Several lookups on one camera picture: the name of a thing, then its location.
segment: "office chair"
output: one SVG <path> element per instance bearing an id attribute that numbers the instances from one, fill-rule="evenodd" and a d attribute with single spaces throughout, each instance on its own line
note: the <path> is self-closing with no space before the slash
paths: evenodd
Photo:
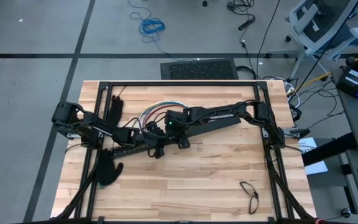
<path id="1" fill-rule="evenodd" d="M 353 38 L 354 34 L 346 24 L 339 30 L 357 3 L 358 0 L 302 1 L 290 11 L 285 20 L 291 25 L 291 31 L 286 36 L 286 41 L 294 39 L 303 46 L 303 50 L 269 50 L 265 58 L 269 58 L 272 54 L 297 55 L 290 79 L 295 76 L 304 58 L 317 60 L 316 57 L 319 57 L 326 47 L 328 50 L 322 58 L 336 60 L 345 47 L 358 44 L 358 36 Z M 338 31 L 338 35 L 328 46 L 328 42 Z"/>

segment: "blue cable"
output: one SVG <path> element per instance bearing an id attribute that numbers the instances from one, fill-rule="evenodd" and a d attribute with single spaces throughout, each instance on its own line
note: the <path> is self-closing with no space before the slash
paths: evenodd
<path id="1" fill-rule="evenodd" d="M 145 9 L 145 10 L 147 10 L 147 12 L 149 12 L 149 15 L 146 18 L 143 18 L 142 15 L 140 14 L 140 12 L 137 12 L 137 11 L 129 14 L 129 17 L 131 19 L 133 19 L 133 20 L 140 19 L 142 21 L 139 26 L 139 33 L 142 36 L 143 43 L 155 42 L 155 44 L 157 45 L 157 48 L 162 53 L 169 55 L 171 58 L 175 59 L 178 62 L 183 62 L 188 59 L 195 60 L 193 58 L 185 58 L 183 60 L 179 60 L 179 59 L 175 58 L 172 54 L 163 51 L 158 44 L 158 40 L 160 40 L 160 32 L 165 30 L 165 24 L 157 17 L 149 19 L 152 16 L 150 9 L 148 9 L 146 7 L 142 7 L 142 6 L 134 6 L 133 4 L 131 4 L 131 2 L 129 2 L 129 0 L 127 0 L 127 2 L 130 6 L 136 8 L 136 9 Z"/>

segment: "white paper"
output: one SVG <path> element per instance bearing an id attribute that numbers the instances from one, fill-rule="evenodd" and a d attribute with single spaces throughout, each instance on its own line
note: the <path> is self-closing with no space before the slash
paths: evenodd
<path id="1" fill-rule="evenodd" d="M 317 145 L 313 138 L 303 138 L 299 140 L 299 149 L 302 151 L 302 154 L 311 151 L 317 148 Z M 321 172 L 327 172 L 327 166 L 324 161 L 317 162 L 312 165 L 305 167 L 306 175 L 318 174 Z"/>

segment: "black metal frame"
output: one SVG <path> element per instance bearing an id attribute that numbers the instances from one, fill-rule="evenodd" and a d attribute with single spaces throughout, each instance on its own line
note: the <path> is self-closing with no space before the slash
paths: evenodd
<path id="1" fill-rule="evenodd" d="M 264 93 L 264 98 L 265 98 L 264 100 L 265 100 L 266 104 L 268 104 L 269 106 L 271 105 L 266 82 L 242 82 L 242 81 L 239 81 L 239 82 L 208 82 L 208 81 L 206 81 L 206 82 L 199 82 L 199 81 L 195 81 L 195 82 L 100 82 L 99 87 L 98 87 L 98 95 L 96 98 L 96 104 L 95 104 L 94 111 L 96 114 L 99 113 L 100 106 L 101 106 L 101 103 L 100 103 L 101 97 L 103 95 L 103 91 L 107 89 L 108 93 L 107 93 L 107 98 L 106 98 L 106 104 L 104 106 L 104 114 L 103 114 L 104 119 L 106 119 L 109 104 L 110 104 L 109 99 L 111 98 L 112 89 L 115 86 L 251 86 L 254 89 L 255 100 L 260 101 L 259 90 L 262 90 Z M 260 129 L 260 133 L 263 138 L 264 135 L 263 135 L 262 128 Z M 285 175 L 285 169 L 284 169 L 284 165 L 283 165 L 281 152 L 279 149 L 276 149 L 275 152 L 276 152 L 276 156 L 277 156 L 277 164 L 278 164 L 278 171 L 279 171 L 280 177 L 282 178 L 285 185 L 287 186 L 288 185 L 287 178 Z M 99 153 L 97 153 L 97 155 L 96 155 L 95 162 L 97 162 L 98 156 L 99 156 Z M 88 175 L 90 162 L 91 162 L 91 151 L 89 149 L 87 149 L 87 153 L 85 155 L 83 173 L 81 176 L 81 183 L 83 183 L 85 181 L 85 179 Z M 282 218 L 277 185 L 276 185 L 275 181 L 273 180 L 273 178 L 271 177 L 269 170 L 268 170 L 268 172 L 269 172 L 270 188 L 272 191 L 273 205 L 274 205 L 274 209 L 275 209 L 276 218 Z M 86 218 L 89 218 L 89 219 L 92 218 L 95 195 L 96 195 L 96 181 L 94 181 L 92 183 L 91 192 L 89 194 L 88 209 L 86 212 Z M 288 218 L 294 218 L 292 206 L 290 205 L 287 198 L 285 198 L 285 203 L 287 206 Z M 81 199 L 81 201 L 78 203 L 76 210 L 75 210 L 75 218 L 80 217 L 82 204 L 83 204 L 83 200 Z M 243 223 L 257 224 L 257 223 L 266 223 L 266 222 L 267 221 L 243 222 Z M 147 222 L 103 222 L 103 223 L 147 224 Z M 166 224 L 166 223 L 177 223 L 177 222 L 158 222 L 158 223 Z"/>

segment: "red cable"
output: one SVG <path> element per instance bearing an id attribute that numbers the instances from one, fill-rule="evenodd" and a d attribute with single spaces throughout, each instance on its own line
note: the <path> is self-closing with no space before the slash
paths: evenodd
<path id="1" fill-rule="evenodd" d="M 166 106 L 162 106 L 160 108 L 157 108 L 156 110 L 152 111 L 151 113 L 149 113 L 149 115 L 144 119 L 144 125 L 147 124 L 147 120 L 156 112 L 156 111 L 159 111 L 160 109 L 162 108 L 167 108 L 167 107 L 170 107 L 170 106 L 181 106 L 182 108 L 184 108 L 184 106 L 182 105 L 166 105 Z"/>

